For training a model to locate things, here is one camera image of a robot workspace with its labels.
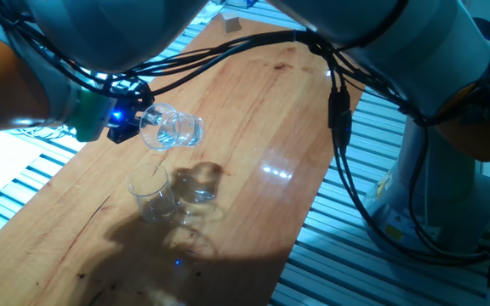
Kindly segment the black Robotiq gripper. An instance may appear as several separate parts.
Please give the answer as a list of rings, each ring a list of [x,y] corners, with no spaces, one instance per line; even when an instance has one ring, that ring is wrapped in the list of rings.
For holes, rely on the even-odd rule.
[[[149,108],[152,99],[118,99],[107,123],[109,128],[107,138],[115,144],[120,144],[140,133],[139,112],[142,126],[158,126],[162,122],[162,112]]]

